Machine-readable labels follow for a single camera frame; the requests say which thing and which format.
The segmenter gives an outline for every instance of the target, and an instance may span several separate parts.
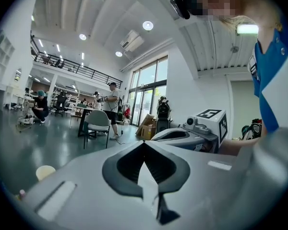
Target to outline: black shorts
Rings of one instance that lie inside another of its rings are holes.
[[[111,124],[112,125],[115,125],[116,124],[116,113],[115,112],[110,112],[110,111],[104,111],[107,116],[108,116],[108,119],[111,120]]]

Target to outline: green floor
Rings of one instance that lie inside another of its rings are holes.
[[[107,137],[89,139],[83,149],[83,137],[77,137],[80,119],[73,118],[70,127],[70,116],[49,115],[46,123],[35,123],[31,129],[22,133],[16,130],[15,111],[0,111],[0,178],[7,189],[17,194],[19,190],[28,190],[37,183],[36,169],[42,165],[53,166],[56,170],[72,159],[91,152],[105,149]],[[137,141],[136,129],[133,126],[119,126],[124,134],[120,143]],[[109,140],[108,148],[125,146],[115,140]]]

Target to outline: white shoe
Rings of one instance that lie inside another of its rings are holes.
[[[104,132],[98,132],[97,135],[98,135],[98,136],[107,136],[107,134],[104,133]]]
[[[110,138],[110,140],[117,140],[118,138],[120,138],[119,135],[114,135],[113,137]]]

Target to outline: ceiling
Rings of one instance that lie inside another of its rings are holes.
[[[195,16],[184,20],[178,17],[169,1],[36,0],[32,27],[36,31],[55,27],[69,33],[85,34],[87,41],[101,45],[113,55],[116,51],[123,52],[120,42],[130,30],[135,30],[144,43],[128,52],[128,57],[122,57],[125,65],[169,38],[173,38],[180,49],[193,77],[197,77],[199,71],[247,65],[256,42],[255,35],[236,35],[219,21],[204,21]],[[154,24],[152,31],[142,27],[147,20]],[[47,40],[43,50],[59,55],[56,42],[51,38]],[[61,46],[62,56],[80,63],[80,52],[73,50],[72,45],[70,42],[70,45]],[[86,57],[85,60],[88,65],[92,59]]]
[[[46,85],[50,85],[53,78],[53,74],[35,68],[32,68],[30,75],[32,76],[33,81],[36,81],[34,78],[37,78],[38,80],[40,80],[41,83]],[[98,91],[102,95],[108,95],[110,93],[110,91],[99,89],[86,83],[58,76],[56,86],[66,88],[72,91],[72,85],[75,85],[76,89],[82,94],[93,94],[95,91]]]

